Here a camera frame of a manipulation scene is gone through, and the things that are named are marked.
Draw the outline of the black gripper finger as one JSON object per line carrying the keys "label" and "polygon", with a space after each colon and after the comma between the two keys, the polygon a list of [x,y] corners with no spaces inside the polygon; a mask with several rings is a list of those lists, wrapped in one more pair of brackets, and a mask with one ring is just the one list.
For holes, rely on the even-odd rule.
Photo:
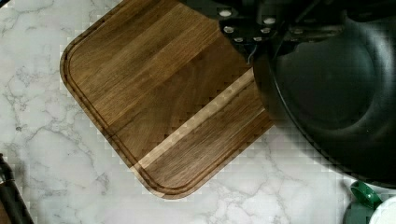
{"label": "black gripper finger", "polygon": [[180,0],[219,23],[222,34],[244,57],[265,51],[287,54],[300,43],[318,42],[343,31],[343,9],[335,0]]}

